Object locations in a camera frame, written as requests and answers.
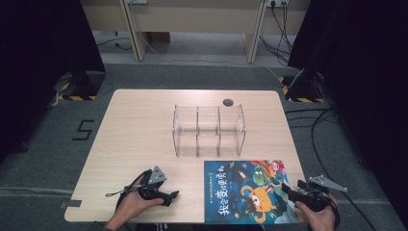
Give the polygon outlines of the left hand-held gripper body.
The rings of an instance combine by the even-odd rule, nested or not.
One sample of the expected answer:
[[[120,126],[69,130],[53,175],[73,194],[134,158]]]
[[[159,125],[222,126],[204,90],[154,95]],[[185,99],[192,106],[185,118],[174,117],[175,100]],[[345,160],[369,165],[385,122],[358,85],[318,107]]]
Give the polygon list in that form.
[[[145,200],[155,198],[166,200],[167,194],[159,191],[159,188],[162,186],[165,180],[166,175],[158,166],[154,166],[153,169],[145,171],[140,180],[140,186],[138,188],[140,196]]]

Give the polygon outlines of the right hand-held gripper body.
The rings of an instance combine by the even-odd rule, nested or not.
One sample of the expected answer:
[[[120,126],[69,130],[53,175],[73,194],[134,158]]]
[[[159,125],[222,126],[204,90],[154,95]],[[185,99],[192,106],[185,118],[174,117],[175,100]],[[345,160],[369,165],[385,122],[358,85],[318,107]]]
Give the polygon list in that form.
[[[312,211],[322,211],[331,202],[329,191],[335,190],[346,193],[347,188],[340,186],[329,178],[320,175],[309,177],[307,181],[309,184],[307,189],[298,188],[297,192],[301,194],[300,200],[306,204]]]

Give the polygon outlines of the blue picture book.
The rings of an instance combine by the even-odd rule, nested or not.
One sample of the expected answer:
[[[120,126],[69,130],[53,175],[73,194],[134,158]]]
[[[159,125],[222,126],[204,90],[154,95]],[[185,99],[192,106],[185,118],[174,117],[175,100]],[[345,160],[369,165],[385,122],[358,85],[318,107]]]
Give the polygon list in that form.
[[[300,223],[282,190],[289,184],[280,160],[206,161],[204,213],[208,224]]]

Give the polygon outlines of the clear acrylic divider rack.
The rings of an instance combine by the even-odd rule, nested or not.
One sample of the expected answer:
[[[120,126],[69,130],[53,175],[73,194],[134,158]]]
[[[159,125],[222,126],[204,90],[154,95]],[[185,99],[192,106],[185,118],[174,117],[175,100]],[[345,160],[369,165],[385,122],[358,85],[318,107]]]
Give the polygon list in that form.
[[[245,136],[241,105],[174,108],[172,138],[177,157],[240,157]]]

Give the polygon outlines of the person's right hand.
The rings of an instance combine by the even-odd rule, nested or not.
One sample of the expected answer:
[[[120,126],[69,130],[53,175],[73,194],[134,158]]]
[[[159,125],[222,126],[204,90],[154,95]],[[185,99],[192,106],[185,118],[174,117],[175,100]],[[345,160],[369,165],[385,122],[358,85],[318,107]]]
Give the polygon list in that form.
[[[295,206],[304,214],[313,231],[335,231],[338,217],[338,201],[332,196],[332,203],[322,211],[314,212],[306,204],[296,201]]]

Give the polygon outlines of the person's left hand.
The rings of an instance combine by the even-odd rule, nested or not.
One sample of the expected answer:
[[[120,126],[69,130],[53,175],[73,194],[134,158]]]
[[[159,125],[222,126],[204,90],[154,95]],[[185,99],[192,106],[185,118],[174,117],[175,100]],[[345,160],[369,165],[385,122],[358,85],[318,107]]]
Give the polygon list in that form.
[[[115,216],[122,222],[126,222],[132,218],[136,218],[145,210],[160,206],[164,203],[161,198],[155,198],[150,200],[143,199],[138,192],[129,192],[124,196],[121,203],[115,211]]]

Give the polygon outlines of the person's dark clothing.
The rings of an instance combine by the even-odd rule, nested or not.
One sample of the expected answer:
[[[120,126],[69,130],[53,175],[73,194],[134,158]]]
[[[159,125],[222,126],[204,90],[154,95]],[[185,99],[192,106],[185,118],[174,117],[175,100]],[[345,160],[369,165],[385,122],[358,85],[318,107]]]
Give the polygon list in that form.
[[[262,225],[139,223],[135,231],[265,231]]]

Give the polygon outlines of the grey tape strip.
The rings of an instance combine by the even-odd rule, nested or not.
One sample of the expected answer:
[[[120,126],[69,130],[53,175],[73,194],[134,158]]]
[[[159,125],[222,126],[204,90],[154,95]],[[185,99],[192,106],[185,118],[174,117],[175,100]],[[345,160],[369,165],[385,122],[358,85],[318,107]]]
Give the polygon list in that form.
[[[75,208],[79,208],[81,206],[82,200],[67,200],[67,201],[63,201],[60,204],[60,208],[61,209],[66,209],[68,207],[75,207]]]

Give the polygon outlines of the yellow black hazard tape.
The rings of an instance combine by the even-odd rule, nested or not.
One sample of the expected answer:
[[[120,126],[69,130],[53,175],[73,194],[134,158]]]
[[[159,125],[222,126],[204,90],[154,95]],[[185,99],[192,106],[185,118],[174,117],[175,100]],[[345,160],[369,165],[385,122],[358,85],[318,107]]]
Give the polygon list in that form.
[[[282,76],[279,77],[279,82],[282,85],[282,91],[285,99],[290,102],[301,102],[301,103],[323,103],[324,100],[322,99],[317,99],[317,100],[312,100],[312,99],[307,99],[307,98],[295,98],[294,97],[294,81],[295,77],[294,76]]]
[[[70,101],[95,100],[97,93],[98,89],[92,83],[89,83],[86,87],[77,87],[74,83],[67,81],[63,84],[58,99]]]

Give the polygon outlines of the black stand base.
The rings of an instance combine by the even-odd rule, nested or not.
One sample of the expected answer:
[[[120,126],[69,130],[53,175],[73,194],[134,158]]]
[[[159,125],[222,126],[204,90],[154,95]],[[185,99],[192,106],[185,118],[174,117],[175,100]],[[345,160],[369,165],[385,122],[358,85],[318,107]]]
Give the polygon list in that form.
[[[96,96],[106,76],[100,71],[80,71],[74,73],[66,89],[70,96]]]
[[[312,100],[322,99],[318,77],[316,73],[301,73],[294,82],[294,97]]]

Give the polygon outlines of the black curtain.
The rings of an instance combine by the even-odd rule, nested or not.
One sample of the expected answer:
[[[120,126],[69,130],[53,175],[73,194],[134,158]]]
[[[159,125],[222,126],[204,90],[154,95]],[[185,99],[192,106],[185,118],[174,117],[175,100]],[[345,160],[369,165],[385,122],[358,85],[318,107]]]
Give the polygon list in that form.
[[[81,0],[0,0],[0,163],[67,72],[104,71]]]
[[[408,228],[408,0],[310,0],[289,64],[323,75]]]

